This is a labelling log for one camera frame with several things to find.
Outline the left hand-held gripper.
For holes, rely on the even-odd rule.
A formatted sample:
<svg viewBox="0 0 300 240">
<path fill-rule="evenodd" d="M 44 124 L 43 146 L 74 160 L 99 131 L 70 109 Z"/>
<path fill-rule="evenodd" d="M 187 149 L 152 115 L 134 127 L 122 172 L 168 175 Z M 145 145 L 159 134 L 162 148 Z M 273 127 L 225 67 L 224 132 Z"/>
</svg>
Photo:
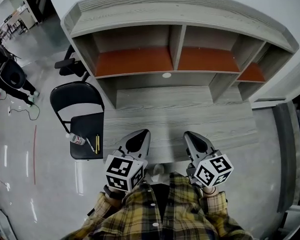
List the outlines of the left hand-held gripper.
<svg viewBox="0 0 300 240">
<path fill-rule="evenodd" d="M 123 192 L 131 192 L 145 177 L 148 161 L 143 153 L 150 147 L 148 129 L 134 131 L 123 137 L 113 154 L 107 156 L 105 177 L 107 186 Z"/>
</svg>

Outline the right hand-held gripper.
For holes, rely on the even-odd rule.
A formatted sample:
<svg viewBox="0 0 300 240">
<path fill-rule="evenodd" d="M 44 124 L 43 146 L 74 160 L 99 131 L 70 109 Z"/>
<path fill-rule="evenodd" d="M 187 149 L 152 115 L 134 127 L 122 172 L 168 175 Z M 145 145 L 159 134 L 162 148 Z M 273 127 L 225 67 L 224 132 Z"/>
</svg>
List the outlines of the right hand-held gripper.
<svg viewBox="0 0 300 240">
<path fill-rule="evenodd" d="M 206 137 L 193 132 L 184 133 L 184 145 L 189 157 L 196 157 L 186 169 L 191 184 L 212 188 L 224 183 L 234 170 L 226 154 L 215 150 Z"/>
</svg>

